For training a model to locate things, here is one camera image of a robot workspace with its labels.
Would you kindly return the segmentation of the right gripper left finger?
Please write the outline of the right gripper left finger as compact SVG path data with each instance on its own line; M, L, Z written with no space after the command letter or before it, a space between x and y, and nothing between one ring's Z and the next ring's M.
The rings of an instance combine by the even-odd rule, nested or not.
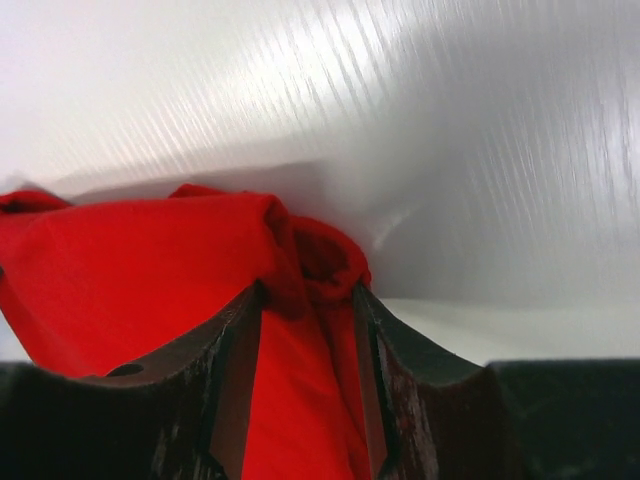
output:
M264 291L103 377L1 366L5 479L238 479Z

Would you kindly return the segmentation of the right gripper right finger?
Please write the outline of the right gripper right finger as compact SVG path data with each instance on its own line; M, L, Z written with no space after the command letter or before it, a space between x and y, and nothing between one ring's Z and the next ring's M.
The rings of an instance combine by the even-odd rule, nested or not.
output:
M635 479L639 363L476 365L353 291L374 479Z

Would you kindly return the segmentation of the red t shirt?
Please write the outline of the red t shirt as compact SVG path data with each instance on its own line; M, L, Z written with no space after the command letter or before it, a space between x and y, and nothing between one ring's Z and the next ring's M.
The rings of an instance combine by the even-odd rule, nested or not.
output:
M352 292L370 279L348 236L271 194L186 184L85 206L1 199L1 310L57 373L105 374L263 283L247 479L369 477Z

